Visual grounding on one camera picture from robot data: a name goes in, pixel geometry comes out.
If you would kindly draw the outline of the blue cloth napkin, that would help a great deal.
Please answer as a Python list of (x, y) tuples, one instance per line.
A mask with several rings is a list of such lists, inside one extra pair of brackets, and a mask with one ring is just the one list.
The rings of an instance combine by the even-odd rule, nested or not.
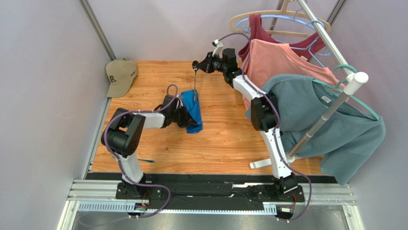
[(197, 134), (203, 129), (198, 92), (196, 90), (183, 91), (181, 96), (183, 105), (195, 121), (194, 124), (187, 126), (186, 131), (188, 134)]

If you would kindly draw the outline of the black spoon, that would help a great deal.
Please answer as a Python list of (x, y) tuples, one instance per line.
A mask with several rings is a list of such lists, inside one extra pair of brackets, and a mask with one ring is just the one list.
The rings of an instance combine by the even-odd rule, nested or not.
[(198, 64), (197, 60), (193, 61), (192, 68), (194, 70), (194, 85), (193, 85), (193, 101), (195, 102), (197, 99), (197, 90), (196, 90), (196, 79), (197, 79), (197, 71), (198, 71)]

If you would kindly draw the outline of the black fork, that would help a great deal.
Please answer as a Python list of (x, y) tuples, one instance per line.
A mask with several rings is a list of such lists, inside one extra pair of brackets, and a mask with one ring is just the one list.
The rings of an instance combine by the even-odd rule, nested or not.
[(155, 160), (147, 160), (147, 159), (138, 159), (138, 161), (148, 162), (148, 163), (155, 163)]

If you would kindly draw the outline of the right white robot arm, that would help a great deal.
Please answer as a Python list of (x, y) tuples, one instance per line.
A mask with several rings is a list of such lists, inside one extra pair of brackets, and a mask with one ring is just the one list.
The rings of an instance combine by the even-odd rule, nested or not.
[(238, 67), (235, 55), (224, 54), (222, 57), (209, 52), (206, 58), (192, 63), (194, 71), (205, 73), (215, 71), (223, 73), (224, 80), (232, 88), (250, 100), (250, 119), (255, 130), (259, 131), (267, 147), (275, 178), (275, 190), (280, 194), (287, 194), (298, 187), (298, 183), (284, 156), (284, 149), (280, 137), (280, 117), (277, 104), (272, 102), (273, 96), (255, 86)]

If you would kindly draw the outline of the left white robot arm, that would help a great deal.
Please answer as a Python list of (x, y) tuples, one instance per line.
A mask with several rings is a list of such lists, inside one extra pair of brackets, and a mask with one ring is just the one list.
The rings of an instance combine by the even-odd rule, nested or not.
[(118, 108), (102, 133), (101, 143), (116, 158), (122, 172), (123, 188), (142, 190), (147, 187), (136, 150), (143, 130), (161, 129), (175, 123), (196, 134), (203, 128), (199, 103), (176, 99), (162, 103), (151, 111), (129, 111)]

